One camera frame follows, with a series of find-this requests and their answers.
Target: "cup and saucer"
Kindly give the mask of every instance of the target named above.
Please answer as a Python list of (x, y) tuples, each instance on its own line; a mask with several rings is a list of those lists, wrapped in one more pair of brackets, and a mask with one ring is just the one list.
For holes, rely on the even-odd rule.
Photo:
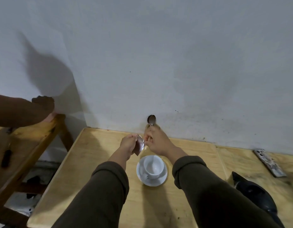
[(137, 164), (137, 176), (147, 186), (159, 186), (167, 179), (167, 166), (157, 155), (148, 155)]

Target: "wooden chair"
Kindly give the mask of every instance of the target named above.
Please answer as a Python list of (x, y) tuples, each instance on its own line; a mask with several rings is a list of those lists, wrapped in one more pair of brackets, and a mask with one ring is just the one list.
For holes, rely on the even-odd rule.
[[(65, 115), (58, 114), (51, 122), (21, 127), (7, 133), (7, 128), (0, 127), (0, 223), (26, 228), (28, 217), (4, 207), (14, 192), (42, 194), (46, 185), (22, 183), (24, 177), (34, 166), (42, 153), (59, 134), (67, 151), (73, 139), (64, 122)], [(5, 150), (12, 151), (9, 166), (1, 167)]]

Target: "brown sleeve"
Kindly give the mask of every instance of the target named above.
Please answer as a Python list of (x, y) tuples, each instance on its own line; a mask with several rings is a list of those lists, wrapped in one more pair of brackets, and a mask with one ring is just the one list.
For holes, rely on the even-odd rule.
[(210, 171), (198, 156), (179, 158), (172, 174), (199, 228), (279, 227), (265, 211)]
[(52, 228), (117, 228), (128, 192), (129, 180), (124, 169), (115, 162), (104, 162)]

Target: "person's arm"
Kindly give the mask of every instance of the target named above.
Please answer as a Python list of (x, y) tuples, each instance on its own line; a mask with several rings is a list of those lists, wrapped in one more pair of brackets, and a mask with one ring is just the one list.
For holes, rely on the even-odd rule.
[(43, 121), (54, 109), (53, 98), (38, 96), (32, 102), (0, 95), (0, 126), (23, 127)]
[(145, 144), (173, 164), (175, 185), (182, 189), (199, 228), (279, 227), (241, 192), (210, 171), (198, 156), (188, 156), (156, 126), (145, 131)]
[(126, 161), (132, 155), (137, 134), (122, 139), (107, 162), (98, 165), (88, 183), (75, 196), (52, 228), (118, 227), (129, 192)]

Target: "dark skin hand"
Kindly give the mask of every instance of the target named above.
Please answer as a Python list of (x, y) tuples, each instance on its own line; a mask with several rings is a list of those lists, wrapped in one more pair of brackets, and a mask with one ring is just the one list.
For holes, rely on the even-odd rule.
[(54, 99), (47, 96), (38, 96), (30, 102), (0, 95), (0, 126), (23, 127), (37, 124), (52, 113), (54, 107)]

